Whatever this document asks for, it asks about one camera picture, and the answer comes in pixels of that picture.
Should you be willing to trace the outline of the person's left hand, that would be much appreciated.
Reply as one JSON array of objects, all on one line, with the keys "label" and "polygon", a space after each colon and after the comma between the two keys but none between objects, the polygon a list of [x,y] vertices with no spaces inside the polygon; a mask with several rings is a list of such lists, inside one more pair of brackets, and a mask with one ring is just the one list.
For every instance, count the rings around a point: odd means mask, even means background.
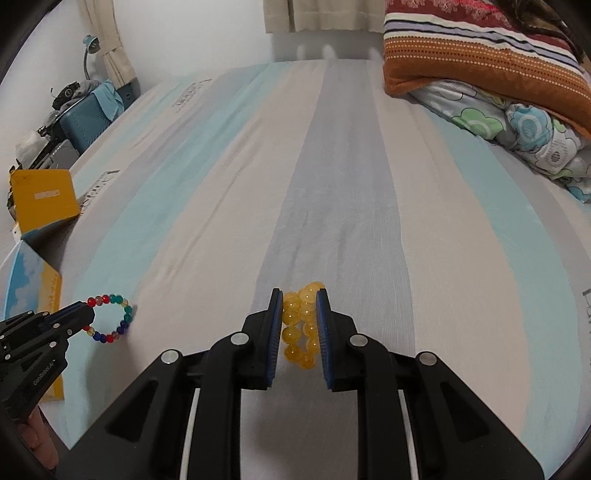
[{"label": "person's left hand", "polygon": [[58,452],[38,406],[33,409],[24,422],[17,424],[17,431],[35,458],[45,468],[53,470],[57,466]]}]

